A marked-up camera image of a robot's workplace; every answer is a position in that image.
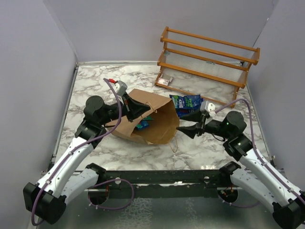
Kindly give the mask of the brown paper bag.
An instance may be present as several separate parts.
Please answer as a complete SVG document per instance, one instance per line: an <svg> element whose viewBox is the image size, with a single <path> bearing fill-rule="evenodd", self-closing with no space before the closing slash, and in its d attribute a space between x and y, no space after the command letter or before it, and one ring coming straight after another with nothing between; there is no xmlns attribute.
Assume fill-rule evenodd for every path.
<svg viewBox="0 0 305 229"><path fill-rule="evenodd" d="M112 135L144 145L169 144L180 124L172 99L139 89L133 89L129 96L148 105L150 110L133 122L122 117Z"/></svg>

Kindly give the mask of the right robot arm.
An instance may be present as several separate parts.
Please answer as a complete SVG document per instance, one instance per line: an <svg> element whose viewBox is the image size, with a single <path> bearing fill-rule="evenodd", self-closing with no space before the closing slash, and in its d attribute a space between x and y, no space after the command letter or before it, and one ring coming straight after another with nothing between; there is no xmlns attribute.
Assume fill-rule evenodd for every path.
<svg viewBox="0 0 305 229"><path fill-rule="evenodd" d="M285 178L265 159L253 142L243 134L246 122L240 112L230 111L223 121L197 110L181 117L195 122L177 130L190 138L209 133L224 139L224 149L235 159L221 168L220 183L234 184L247 191L270 210L283 229L295 229L305 221L305 193Z"/></svg>

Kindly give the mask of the blue Bonk snack bag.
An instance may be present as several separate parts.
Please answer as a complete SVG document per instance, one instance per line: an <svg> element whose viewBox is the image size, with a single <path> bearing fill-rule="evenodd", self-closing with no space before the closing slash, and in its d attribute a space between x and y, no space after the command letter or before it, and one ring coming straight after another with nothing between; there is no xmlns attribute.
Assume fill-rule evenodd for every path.
<svg viewBox="0 0 305 229"><path fill-rule="evenodd" d="M204 99L198 95L169 95L174 103L177 116L180 118L184 115L194 112L199 109Z"/></svg>

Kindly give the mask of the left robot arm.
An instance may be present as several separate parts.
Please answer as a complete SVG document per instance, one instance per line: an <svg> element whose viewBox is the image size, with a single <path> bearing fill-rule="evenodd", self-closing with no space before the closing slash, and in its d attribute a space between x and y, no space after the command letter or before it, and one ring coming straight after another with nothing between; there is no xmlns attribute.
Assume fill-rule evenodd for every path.
<svg viewBox="0 0 305 229"><path fill-rule="evenodd" d="M24 187L25 206L31 212L32 225L56 223L67 205L81 192L105 184L105 170L97 165L89 166L76 177L73 173L109 134L105 124L113 120L119 123L123 116L132 122L150 110L149 105L133 100L127 93L115 97L117 103L113 105L107 105L98 95L89 97L84 108L85 117L65 153L36 184L28 183Z"/></svg>

